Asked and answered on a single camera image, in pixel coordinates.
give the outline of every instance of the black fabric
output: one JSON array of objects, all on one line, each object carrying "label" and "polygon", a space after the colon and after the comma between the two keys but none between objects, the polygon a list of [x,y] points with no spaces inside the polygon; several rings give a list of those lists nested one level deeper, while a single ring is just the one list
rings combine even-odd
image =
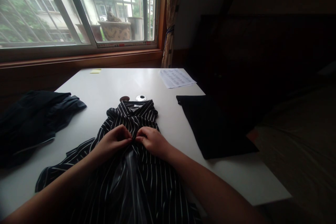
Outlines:
[{"label": "black fabric", "polygon": [[[59,164],[45,168],[35,191],[41,191],[89,154],[104,135],[121,124],[135,139],[138,130],[159,130],[152,100],[122,101],[110,108],[96,138],[69,151]],[[68,202],[60,223],[200,223],[195,204],[187,201],[176,171],[133,141],[98,167],[79,194]]]},{"label": "black fabric", "polygon": [[0,168],[28,160],[86,105],[71,93],[30,91],[0,118]]},{"label": "black fabric", "polygon": [[205,159],[257,152],[256,146],[230,125],[207,95],[176,96]]}]

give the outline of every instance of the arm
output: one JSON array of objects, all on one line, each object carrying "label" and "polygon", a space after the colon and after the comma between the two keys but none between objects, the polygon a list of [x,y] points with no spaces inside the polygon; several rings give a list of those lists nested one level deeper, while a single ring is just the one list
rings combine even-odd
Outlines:
[{"label": "arm", "polygon": [[124,125],[114,128],[85,158],[10,214],[2,224],[49,223],[54,220],[59,216],[63,203],[74,195],[90,173],[131,141],[132,135]]},{"label": "arm", "polygon": [[262,215],[236,190],[170,145],[156,129],[141,128],[136,140],[175,168],[215,223],[265,223]]}]

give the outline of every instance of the flower pot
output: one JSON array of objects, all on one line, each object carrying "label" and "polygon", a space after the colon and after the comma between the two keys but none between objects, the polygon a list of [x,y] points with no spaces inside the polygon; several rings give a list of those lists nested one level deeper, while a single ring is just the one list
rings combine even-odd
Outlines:
[{"label": "flower pot", "polygon": [[124,41],[131,39],[131,23],[98,21],[107,41]]},{"label": "flower pot", "polygon": [[[88,35],[86,34],[86,31],[84,29],[84,26],[82,24],[76,24],[79,31],[83,35],[83,39],[85,42],[90,42]],[[90,25],[91,31],[93,33],[93,36],[95,37],[95,40],[97,42],[102,42],[103,37],[102,37],[102,32],[100,31],[100,24],[91,24]]]}]

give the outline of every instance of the sticky note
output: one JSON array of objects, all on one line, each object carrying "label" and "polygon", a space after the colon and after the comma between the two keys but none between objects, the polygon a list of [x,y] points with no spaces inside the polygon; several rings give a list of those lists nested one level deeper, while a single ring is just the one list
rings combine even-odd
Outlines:
[{"label": "sticky note", "polygon": [[101,68],[93,69],[93,70],[90,72],[90,74],[93,74],[93,73],[94,73],[94,74],[99,74],[101,70],[102,70]]}]

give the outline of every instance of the black and white striped shirt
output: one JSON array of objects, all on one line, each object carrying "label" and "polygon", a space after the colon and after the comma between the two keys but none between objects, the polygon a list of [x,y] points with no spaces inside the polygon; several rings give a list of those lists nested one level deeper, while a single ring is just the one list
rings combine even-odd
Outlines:
[{"label": "black and white striped shirt", "polygon": [[[41,191],[83,159],[111,129],[123,124],[135,139],[138,130],[159,130],[152,100],[122,101],[110,108],[96,138],[69,151],[58,165],[45,168],[35,191]],[[133,141],[97,168],[64,213],[67,223],[200,223],[195,204],[187,201],[176,171]]]}]

